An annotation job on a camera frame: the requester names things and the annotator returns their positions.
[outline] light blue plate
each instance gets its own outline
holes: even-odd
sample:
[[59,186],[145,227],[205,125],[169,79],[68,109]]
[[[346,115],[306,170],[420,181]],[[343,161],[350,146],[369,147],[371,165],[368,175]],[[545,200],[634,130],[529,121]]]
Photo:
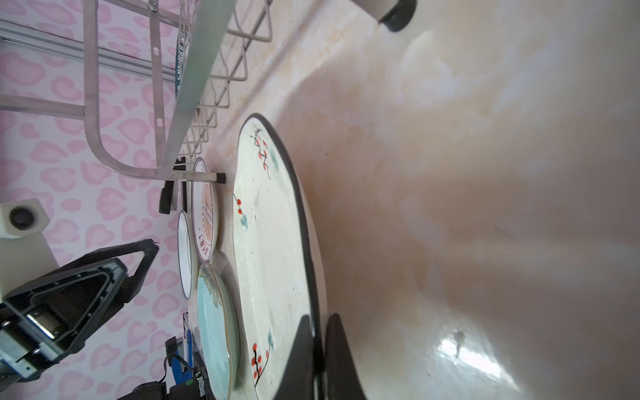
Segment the light blue plate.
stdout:
[[209,384],[217,400],[227,400],[236,382],[240,338],[227,285],[210,264],[198,277],[198,326]]

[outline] pink leopard print wallpaper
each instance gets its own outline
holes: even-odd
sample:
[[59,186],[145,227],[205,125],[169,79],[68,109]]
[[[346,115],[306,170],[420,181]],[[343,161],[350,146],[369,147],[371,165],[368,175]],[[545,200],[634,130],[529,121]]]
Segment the pink leopard print wallpaper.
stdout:
[[[80,20],[71,6],[76,2],[64,3],[68,8],[62,10],[36,0],[0,0],[0,10],[53,19],[42,24],[57,23],[56,29],[62,29],[68,21],[64,15]],[[114,32],[130,38],[122,30]],[[155,166],[151,92],[149,79],[100,70],[104,143],[124,163]],[[82,64],[0,44],[0,93],[82,103]],[[173,97],[167,85],[169,116]],[[78,354],[37,381],[12,386],[3,398],[114,399],[163,375],[164,342],[182,335],[186,300],[177,266],[177,213],[157,211],[162,185],[123,177],[100,164],[87,147],[80,121],[0,111],[0,201],[40,200],[51,219],[45,237],[60,265],[97,248],[145,237],[160,246],[134,301],[90,337]],[[130,273],[140,259],[123,257]],[[173,378],[168,382],[173,385]]]

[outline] black cable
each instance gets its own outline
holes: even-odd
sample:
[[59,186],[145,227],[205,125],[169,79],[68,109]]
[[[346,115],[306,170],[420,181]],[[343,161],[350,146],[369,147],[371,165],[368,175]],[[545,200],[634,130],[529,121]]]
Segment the black cable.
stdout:
[[166,378],[166,363],[167,361],[169,361],[169,357],[173,357],[176,360],[178,360],[180,362],[180,364],[184,365],[184,367],[187,369],[187,371],[189,371],[191,373],[191,375],[195,376],[195,374],[193,373],[193,368],[191,368],[191,366],[189,365],[189,363],[187,363],[182,357],[180,357],[179,355],[172,353],[172,354],[167,354],[166,357],[164,358],[164,375],[162,377],[161,380],[158,381],[158,383],[162,383],[164,382],[164,379]]

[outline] black rubber cap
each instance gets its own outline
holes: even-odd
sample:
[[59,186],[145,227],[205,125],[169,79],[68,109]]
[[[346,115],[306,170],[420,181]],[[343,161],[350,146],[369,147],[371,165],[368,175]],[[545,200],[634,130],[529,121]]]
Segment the black rubber cap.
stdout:
[[160,190],[160,202],[158,212],[160,214],[169,214],[171,212],[171,198],[173,196],[173,181],[166,180],[164,187]]
[[380,22],[386,25],[391,32],[400,32],[409,25],[416,5],[417,0],[398,0],[396,6],[382,17]]
[[33,212],[29,209],[16,207],[9,213],[9,220],[11,221],[11,225],[19,230],[27,230],[35,223],[36,216],[33,215]]

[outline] black rubber foot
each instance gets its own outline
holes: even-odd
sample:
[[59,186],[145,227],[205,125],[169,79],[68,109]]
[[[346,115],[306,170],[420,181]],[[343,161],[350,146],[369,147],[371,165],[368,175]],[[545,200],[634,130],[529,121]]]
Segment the black rubber foot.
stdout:
[[166,180],[164,187],[160,191],[160,204],[158,212],[160,214],[169,214],[171,212],[171,197],[173,196],[173,181]]
[[326,325],[326,386],[331,400],[367,400],[338,314]]
[[380,22],[386,25],[391,32],[400,32],[409,25],[416,5],[417,0],[398,0],[396,6]]

